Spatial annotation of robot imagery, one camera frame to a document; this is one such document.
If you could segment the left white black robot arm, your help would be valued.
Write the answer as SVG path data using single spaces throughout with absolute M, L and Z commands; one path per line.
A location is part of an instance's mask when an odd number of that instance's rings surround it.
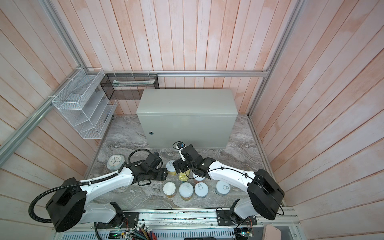
M 110 174 L 89 180 L 66 180 L 55 190 L 46 209 L 58 233 L 84 223 L 103 223 L 119 227 L 125 219 L 121 207 L 116 202 L 95 204 L 93 200 L 121 187 L 134 184 L 146 186 L 153 181 L 165 181 L 167 175 L 159 154 L 150 153 L 145 160 L 124 163 Z

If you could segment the yellow can plain lid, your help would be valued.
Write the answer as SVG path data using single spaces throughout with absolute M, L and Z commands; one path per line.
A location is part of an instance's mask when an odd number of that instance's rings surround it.
M 176 195 L 176 185 L 173 182 L 166 182 L 163 186 L 163 192 L 167 198 L 173 198 Z

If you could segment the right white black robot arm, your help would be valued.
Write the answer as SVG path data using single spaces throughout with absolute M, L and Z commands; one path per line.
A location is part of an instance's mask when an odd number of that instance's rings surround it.
M 202 157 L 193 145 L 177 142 L 175 149 L 181 158 L 173 163 L 177 173 L 191 170 L 201 178 L 222 181 L 232 185 L 248 194 L 248 198 L 239 200 L 234 207 L 234 214 L 242 219 L 258 213 L 263 218 L 273 221 L 282 209 L 285 196 L 283 189 L 274 178 L 265 170 L 257 172 L 239 170 L 221 162 Z

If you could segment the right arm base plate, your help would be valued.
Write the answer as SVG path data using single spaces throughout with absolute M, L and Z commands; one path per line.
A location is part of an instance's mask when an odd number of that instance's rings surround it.
M 242 219 L 239 216 L 237 216 L 234 211 L 231 210 L 224 210 L 222 208 L 216 209 L 217 214 L 217 224 L 219 226 L 241 226 L 241 225 L 247 225 L 247 226 L 256 226 L 257 219 L 255 216 L 250 216 L 247 219 Z

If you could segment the yellow label white-lid can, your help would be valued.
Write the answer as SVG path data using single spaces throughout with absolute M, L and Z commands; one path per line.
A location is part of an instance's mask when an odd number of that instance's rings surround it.
M 176 169 L 173 165 L 174 162 L 175 162 L 174 160 L 171 160 L 171 161 L 168 161 L 166 164 L 166 169 L 167 169 L 168 175 L 170 176 L 177 175 Z

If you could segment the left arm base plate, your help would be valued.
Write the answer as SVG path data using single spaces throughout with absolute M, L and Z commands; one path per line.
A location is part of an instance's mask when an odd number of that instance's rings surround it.
M 113 220 L 108 223 L 97 223 L 98 229 L 134 229 L 138 226 L 139 212 L 124 212 L 117 214 Z

